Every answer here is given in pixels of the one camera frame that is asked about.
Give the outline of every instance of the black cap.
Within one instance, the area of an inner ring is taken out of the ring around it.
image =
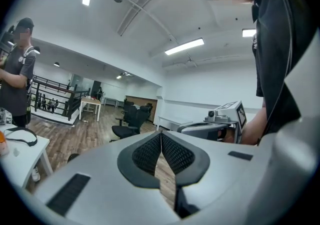
[[[17,27],[24,27],[25,29],[33,29],[34,28],[34,22],[30,18],[23,18],[19,20]]]

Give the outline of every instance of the hand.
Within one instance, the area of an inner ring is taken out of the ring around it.
[[[226,135],[223,138],[223,142],[225,143],[235,143],[235,129],[232,127],[229,127],[226,130]]]
[[[6,59],[4,59],[4,57],[0,58],[0,67],[3,67],[5,65],[5,61]]]

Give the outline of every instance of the black strap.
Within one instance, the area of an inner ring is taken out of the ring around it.
[[[26,132],[29,132],[29,133],[33,134],[34,137],[35,137],[35,141],[28,142],[28,141],[25,141],[23,139],[10,139],[10,138],[7,138],[7,135],[12,134],[13,132],[16,132],[16,131],[20,131],[20,130],[21,131],[26,131]],[[4,130],[4,131],[10,131],[7,135],[5,135],[5,139],[8,140],[8,141],[16,141],[16,142],[26,143],[29,147],[32,147],[32,146],[36,145],[37,142],[38,142],[37,135],[33,131],[31,131],[30,129],[25,128],[25,127],[14,127],[14,128],[10,128],[10,129]]]

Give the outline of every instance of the white desk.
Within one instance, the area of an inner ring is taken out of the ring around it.
[[[114,101],[114,107],[117,108],[119,105],[119,101],[117,99],[112,99],[112,98],[107,98],[107,97],[103,97],[103,105],[106,105],[106,100],[110,100],[110,101]]]
[[[159,126],[160,126],[160,121],[161,119],[163,120],[167,120],[175,125],[178,125],[178,126],[181,126],[183,124],[186,124],[186,123],[192,123],[193,121],[191,120],[186,120],[186,119],[183,119],[183,118],[180,118],[180,117],[175,117],[175,116],[158,116],[158,119],[159,119],[159,122],[158,124],[156,125],[156,130],[158,131],[159,130]]]
[[[83,104],[88,104],[87,111],[89,111],[89,105],[91,105],[91,104],[95,105],[95,113],[94,114],[97,114],[97,108],[99,106],[98,116],[97,116],[97,119],[96,119],[99,122],[101,102],[99,100],[97,100],[97,99],[82,98],[81,99],[81,103],[80,103],[79,120],[81,120],[81,113],[82,113],[82,109],[83,109],[82,108]]]
[[[4,132],[6,129],[15,127],[13,124],[0,125],[0,131]],[[26,142],[33,142],[35,140],[35,137],[30,132],[23,130],[11,132],[8,137],[11,139],[22,139]],[[48,176],[54,173],[46,152],[49,139],[40,136],[38,136],[37,139],[36,145],[31,147],[23,142],[14,140],[6,141],[10,152],[0,157],[0,163],[11,183],[19,187],[26,187],[31,172],[39,159]]]

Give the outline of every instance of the person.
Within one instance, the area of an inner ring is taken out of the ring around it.
[[[53,113],[53,112],[55,112],[55,100],[54,100],[54,98],[52,98],[52,101],[50,101],[50,102],[51,102],[51,104],[50,104],[51,110],[52,110],[52,113]]]
[[[96,94],[96,99],[97,100],[99,100],[99,101],[101,101],[101,97],[102,97],[102,87],[100,86],[99,87],[99,91],[98,91],[98,93]]]
[[[43,108],[44,111],[47,110],[46,103],[47,103],[47,101],[46,101],[46,95],[44,94],[44,95],[43,95],[43,98],[42,98],[42,108]]]
[[[31,45],[34,29],[31,18],[21,19],[13,31],[15,45],[6,60],[0,61],[0,107],[12,115],[13,123],[18,127],[27,124],[27,83],[33,77],[36,54]],[[37,167],[32,171],[32,179],[40,180]]]
[[[256,63],[256,95],[263,97],[261,110],[242,131],[243,144],[255,145],[265,134],[277,132],[286,123],[300,117],[299,109],[289,89],[284,84],[288,74],[290,53],[290,28],[283,0],[237,0],[253,2],[252,18],[256,22],[256,40],[253,53]],[[291,69],[297,64],[311,42],[317,25],[311,14],[312,2],[288,0],[292,10],[295,48],[292,49]],[[228,130],[225,142],[234,142]]]

